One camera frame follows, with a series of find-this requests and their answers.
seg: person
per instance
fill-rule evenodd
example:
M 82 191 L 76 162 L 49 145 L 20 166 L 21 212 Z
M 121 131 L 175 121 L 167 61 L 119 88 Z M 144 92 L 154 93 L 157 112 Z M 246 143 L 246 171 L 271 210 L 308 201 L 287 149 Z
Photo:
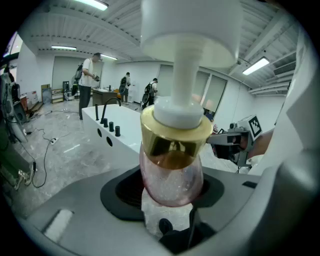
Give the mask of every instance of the person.
M 158 83 L 158 79 L 154 78 L 148 85 L 150 85 L 150 91 L 149 91 L 149 98 L 147 99 L 147 101 L 143 104 L 142 109 L 145 109 L 147 107 L 147 104 L 149 103 L 149 106 L 154 104 L 155 101 L 155 96 L 157 91 L 157 83 Z
M 91 58 L 87 58 L 83 62 L 82 74 L 79 80 L 79 118 L 82 120 L 82 109 L 88 107 L 90 96 L 91 96 L 91 86 L 93 81 L 99 81 L 99 77 L 94 74 L 94 63 L 101 60 L 101 54 L 99 52 L 95 53 Z
M 274 128 L 261 134 L 258 138 L 256 138 L 253 145 L 253 149 L 250 152 L 248 152 L 247 159 L 266 153 L 273 134 Z M 248 137 L 241 136 L 239 146 L 241 149 L 246 149 L 248 146 Z
M 129 94 L 129 86 L 131 85 L 131 78 L 130 78 L 130 73 L 127 72 L 125 76 L 121 79 L 121 85 L 122 83 L 125 84 L 125 90 L 124 93 L 121 94 L 121 103 L 124 103 L 125 99 L 125 104 L 129 105 L 128 103 L 128 94 Z

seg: white ceiling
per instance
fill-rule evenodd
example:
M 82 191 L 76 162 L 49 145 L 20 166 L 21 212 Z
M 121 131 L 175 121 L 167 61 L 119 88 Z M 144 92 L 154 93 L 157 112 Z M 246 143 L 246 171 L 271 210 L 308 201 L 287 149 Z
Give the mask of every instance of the white ceiling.
M 45 1 L 21 26 L 18 33 L 35 54 L 87 57 L 100 52 L 117 62 L 149 61 L 140 49 L 141 0 L 102 0 L 105 11 L 74 0 Z M 268 3 L 240 0 L 243 24 L 239 61 L 218 69 L 255 89 L 274 77 L 273 70 L 296 60 L 298 23 Z M 77 51 L 53 50 L 52 45 L 76 47 Z M 242 72 L 261 57 L 268 66 L 245 76 Z

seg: white cylinder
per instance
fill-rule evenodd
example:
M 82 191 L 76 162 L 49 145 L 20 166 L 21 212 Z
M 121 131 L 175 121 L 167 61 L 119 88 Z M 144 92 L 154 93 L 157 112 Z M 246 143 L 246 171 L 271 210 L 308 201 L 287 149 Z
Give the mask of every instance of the white cylinder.
M 174 62 L 181 36 L 204 38 L 204 67 L 230 67 L 238 59 L 242 8 L 238 0 L 143 0 L 142 51 Z
M 172 97 L 161 97 L 154 103 L 154 118 L 161 124 L 176 129 L 196 128 L 203 114 L 204 109 L 197 102 L 180 106 L 172 102 Z
M 176 44 L 171 102 L 187 107 L 191 103 L 192 91 L 203 55 L 204 39 L 182 36 Z

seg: faucet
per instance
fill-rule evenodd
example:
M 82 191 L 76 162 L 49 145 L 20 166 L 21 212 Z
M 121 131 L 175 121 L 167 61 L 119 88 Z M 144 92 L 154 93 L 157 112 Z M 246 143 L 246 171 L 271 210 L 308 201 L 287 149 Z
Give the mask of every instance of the faucet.
M 108 98 L 107 101 L 104 103 L 104 107 L 103 107 L 103 112 L 102 112 L 102 117 L 101 117 L 101 121 L 100 121 L 100 124 L 103 124 L 104 123 L 104 118 L 105 118 L 105 112 L 106 112 L 106 107 L 107 107 L 107 104 L 109 101 L 111 100 L 117 100 L 118 103 L 119 103 L 119 107 L 121 107 L 121 100 L 118 99 L 118 98 Z

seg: jeans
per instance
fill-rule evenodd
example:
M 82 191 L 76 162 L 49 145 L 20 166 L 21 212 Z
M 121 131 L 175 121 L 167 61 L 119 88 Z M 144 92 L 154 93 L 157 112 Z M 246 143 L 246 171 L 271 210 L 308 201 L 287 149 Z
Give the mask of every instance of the jeans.
M 124 93 L 121 94 L 121 102 L 124 102 L 124 98 L 125 98 L 125 102 L 128 102 L 128 94 L 129 94 L 129 90 L 127 88 L 125 88 Z
M 91 87 L 79 85 L 80 98 L 79 98 L 79 116 L 82 119 L 82 109 L 88 107 L 90 96 L 91 96 Z
M 147 107 L 147 104 L 149 103 L 149 106 L 154 104 L 155 97 L 149 96 L 147 101 L 143 104 L 142 109 L 144 110 Z

